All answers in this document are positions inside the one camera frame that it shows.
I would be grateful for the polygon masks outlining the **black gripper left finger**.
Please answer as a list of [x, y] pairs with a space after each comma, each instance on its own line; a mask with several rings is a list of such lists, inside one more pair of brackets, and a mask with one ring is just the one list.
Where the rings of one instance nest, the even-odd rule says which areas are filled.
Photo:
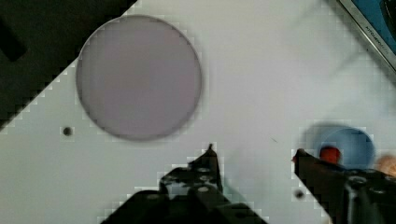
[[141, 190], [101, 224], [267, 224], [244, 203], [223, 194], [212, 145], [185, 167], [164, 175], [157, 190]]

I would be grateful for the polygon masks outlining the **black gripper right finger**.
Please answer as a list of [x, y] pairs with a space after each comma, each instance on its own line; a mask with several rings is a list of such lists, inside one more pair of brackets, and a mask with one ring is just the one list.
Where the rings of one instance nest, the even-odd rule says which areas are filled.
[[374, 169], [347, 169], [303, 149], [293, 156], [294, 173], [332, 224], [396, 224], [395, 178]]

